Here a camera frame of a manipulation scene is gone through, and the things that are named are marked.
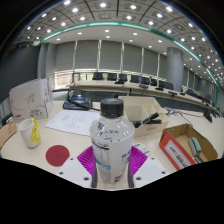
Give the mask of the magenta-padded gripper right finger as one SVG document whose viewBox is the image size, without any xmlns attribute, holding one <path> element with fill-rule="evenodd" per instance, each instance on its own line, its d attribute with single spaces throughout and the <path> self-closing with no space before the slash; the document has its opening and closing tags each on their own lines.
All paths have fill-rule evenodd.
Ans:
<svg viewBox="0 0 224 224">
<path fill-rule="evenodd" d="M 128 166 L 128 186 L 130 188 L 143 187 L 168 174 L 169 172 L 160 161 L 144 145 L 132 147 Z"/>
</svg>

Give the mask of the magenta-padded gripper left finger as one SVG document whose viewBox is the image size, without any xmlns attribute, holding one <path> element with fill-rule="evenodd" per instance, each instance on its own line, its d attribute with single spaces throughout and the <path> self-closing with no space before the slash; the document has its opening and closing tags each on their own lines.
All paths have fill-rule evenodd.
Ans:
<svg viewBox="0 0 224 224">
<path fill-rule="evenodd" d="M 68 158 L 57 176 L 84 188 L 96 188 L 98 175 L 92 147 L 88 147 L 77 157 Z"/>
</svg>

